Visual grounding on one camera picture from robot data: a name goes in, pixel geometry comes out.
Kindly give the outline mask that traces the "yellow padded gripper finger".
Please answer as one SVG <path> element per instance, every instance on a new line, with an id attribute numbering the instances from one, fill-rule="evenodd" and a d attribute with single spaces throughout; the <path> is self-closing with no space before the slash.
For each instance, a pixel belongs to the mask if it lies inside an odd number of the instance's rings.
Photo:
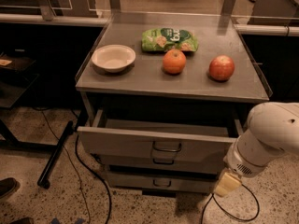
<path id="1" fill-rule="evenodd" d="M 221 171 L 213 193 L 220 197 L 224 197 L 235 189 L 238 189 L 241 185 L 242 181 L 239 175 L 225 168 Z"/>

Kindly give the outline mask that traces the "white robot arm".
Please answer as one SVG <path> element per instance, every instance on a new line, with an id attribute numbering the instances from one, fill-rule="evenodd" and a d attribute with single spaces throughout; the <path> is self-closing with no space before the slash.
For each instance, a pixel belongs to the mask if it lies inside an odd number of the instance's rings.
<path id="1" fill-rule="evenodd" d="M 269 162 L 299 154 L 299 104 L 268 102 L 254 106 L 247 129 L 229 147 L 213 193 L 223 197 L 242 185 L 241 178 L 261 173 Z"/>

